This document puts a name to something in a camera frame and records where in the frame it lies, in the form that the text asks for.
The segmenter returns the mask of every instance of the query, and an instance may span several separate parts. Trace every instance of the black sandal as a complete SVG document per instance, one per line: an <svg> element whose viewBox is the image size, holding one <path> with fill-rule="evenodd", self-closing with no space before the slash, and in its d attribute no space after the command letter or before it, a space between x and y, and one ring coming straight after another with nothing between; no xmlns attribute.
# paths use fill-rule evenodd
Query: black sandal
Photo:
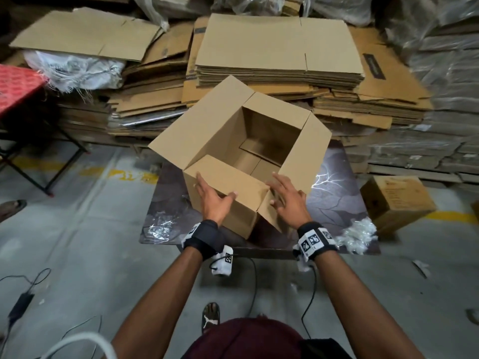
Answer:
<svg viewBox="0 0 479 359"><path fill-rule="evenodd" d="M27 206L26 200L12 200L0 204L0 223L13 217L16 213Z"/></svg>
<svg viewBox="0 0 479 359"><path fill-rule="evenodd" d="M203 309L201 317L201 333L204 334L214 326L219 325L219 306L216 302L210 302Z"/></svg>

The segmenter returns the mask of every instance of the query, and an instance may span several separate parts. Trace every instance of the gray floor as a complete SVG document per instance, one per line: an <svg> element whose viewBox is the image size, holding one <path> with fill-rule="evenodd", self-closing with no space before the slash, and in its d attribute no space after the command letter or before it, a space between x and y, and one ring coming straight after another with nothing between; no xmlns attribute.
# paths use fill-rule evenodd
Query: gray floor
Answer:
<svg viewBox="0 0 479 359"><path fill-rule="evenodd" d="M70 148L59 143L41 169L35 167L35 158L20 162L29 173L44 178L55 173ZM101 333L112 338L137 300L175 259L175 247L138 243L155 187L141 165L129 149L93 145L92 154L82 156L54 188L54 198L10 169L0 173L0 201L28 200L24 211L0 225L0 277L25 274L33 279L41 269L52 269L15 325L6 358L38 357L69 328L94 315L103 316ZM470 201L479 197L461 189L429 191L443 211L470 213ZM478 232L479 225L422 219L402 229L398 243L382 244L381 256L344 258L427 358L472 358L479 351L479 326L466 319L464 310L479 307ZM429 279L419 274L412 259L430 264ZM310 299L311 273L299 274L294 262L257 260L257 265L259 291L253 313L281 320L305 336L300 317ZM218 278L203 266L166 358L179 358L200 335L206 303L218 302L224 321L246 313L254 273L250 262L240 259L233 271L229 278ZM27 287L18 278L0 282L0 317L6 318ZM352 355L321 283L318 290L306 318L309 331L316 338L335 338ZM98 319L76 331L97 330ZM77 344L55 358L87 359L92 350L90 344Z"/></svg>

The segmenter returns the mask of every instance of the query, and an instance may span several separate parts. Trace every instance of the white cable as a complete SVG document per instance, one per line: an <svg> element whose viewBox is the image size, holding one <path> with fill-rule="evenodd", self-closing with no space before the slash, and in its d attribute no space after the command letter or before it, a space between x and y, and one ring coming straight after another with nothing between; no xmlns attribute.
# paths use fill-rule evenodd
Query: white cable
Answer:
<svg viewBox="0 0 479 359"><path fill-rule="evenodd" d="M58 350L62 349L64 346L74 343L81 340L90 340L96 343L100 348L102 348L107 359L117 359L117 354L113 349L113 346L106 341L99 333L94 332L83 332L72 335L68 338L60 340L57 344L53 345L40 359L49 359L53 354Z"/></svg>

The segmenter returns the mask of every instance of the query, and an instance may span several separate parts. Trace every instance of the person's right hand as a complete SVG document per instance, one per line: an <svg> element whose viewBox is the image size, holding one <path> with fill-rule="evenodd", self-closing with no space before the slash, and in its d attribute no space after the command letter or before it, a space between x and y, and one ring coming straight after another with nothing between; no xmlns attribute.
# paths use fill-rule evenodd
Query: person's right hand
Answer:
<svg viewBox="0 0 479 359"><path fill-rule="evenodd" d="M313 219L306 209L306 194L301 190L297 191L287 176L275 172L272 176L275 180L266 184L281 195L284 201L284 204L279 199L270 201L279 216L294 229L311 222Z"/></svg>

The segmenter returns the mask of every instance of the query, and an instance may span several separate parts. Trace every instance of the sandal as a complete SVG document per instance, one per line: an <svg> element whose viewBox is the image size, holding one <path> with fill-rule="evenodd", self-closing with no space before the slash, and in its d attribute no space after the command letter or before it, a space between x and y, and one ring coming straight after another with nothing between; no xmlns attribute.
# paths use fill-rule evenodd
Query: sandal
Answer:
<svg viewBox="0 0 479 359"><path fill-rule="evenodd" d="M203 309L201 318L201 333L206 333L209 329L219 325L219 306L216 302L210 302Z"/></svg>
<svg viewBox="0 0 479 359"><path fill-rule="evenodd" d="M12 200L0 204L0 223L14 216L27 206L26 200Z"/></svg>

